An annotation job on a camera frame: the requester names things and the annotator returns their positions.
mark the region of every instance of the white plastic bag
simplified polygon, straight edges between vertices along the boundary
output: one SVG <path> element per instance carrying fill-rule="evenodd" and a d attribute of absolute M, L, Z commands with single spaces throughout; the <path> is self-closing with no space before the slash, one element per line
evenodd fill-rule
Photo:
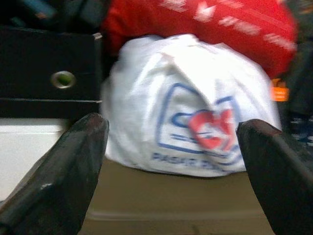
<path fill-rule="evenodd" d="M 246 170 L 239 122 L 259 118 L 280 128 L 260 66 L 189 34 L 126 43 L 104 84 L 102 115 L 110 121 L 108 158 L 201 177 Z"/>

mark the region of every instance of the white box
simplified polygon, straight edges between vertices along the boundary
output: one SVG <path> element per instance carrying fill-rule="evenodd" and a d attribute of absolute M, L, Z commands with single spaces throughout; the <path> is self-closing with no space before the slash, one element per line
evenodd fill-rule
<path fill-rule="evenodd" d="M 65 119 L 0 118 L 0 201 L 68 127 Z"/>

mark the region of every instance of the red fabric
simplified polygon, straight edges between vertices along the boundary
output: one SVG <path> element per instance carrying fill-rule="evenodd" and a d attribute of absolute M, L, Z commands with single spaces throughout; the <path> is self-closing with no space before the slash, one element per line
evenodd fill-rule
<path fill-rule="evenodd" d="M 295 22 L 276 0 L 112 0 L 102 26 L 111 54 L 131 38 L 191 33 L 227 44 L 272 78 L 287 69 L 296 50 Z"/>

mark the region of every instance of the orange tag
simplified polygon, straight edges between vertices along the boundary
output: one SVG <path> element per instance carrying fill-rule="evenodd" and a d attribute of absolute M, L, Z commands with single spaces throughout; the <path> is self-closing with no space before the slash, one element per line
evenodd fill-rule
<path fill-rule="evenodd" d="M 277 102 L 288 101 L 289 89 L 286 87 L 286 83 L 284 81 L 281 81 L 280 78 L 272 80 L 271 98 L 272 100 Z"/>

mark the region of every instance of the brown surface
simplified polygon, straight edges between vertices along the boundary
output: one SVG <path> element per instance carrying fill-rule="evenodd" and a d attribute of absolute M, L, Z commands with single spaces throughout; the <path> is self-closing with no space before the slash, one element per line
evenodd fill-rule
<path fill-rule="evenodd" d="M 206 179 L 105 160 L 80 235 L 271 235 L 246 173 Z"/>

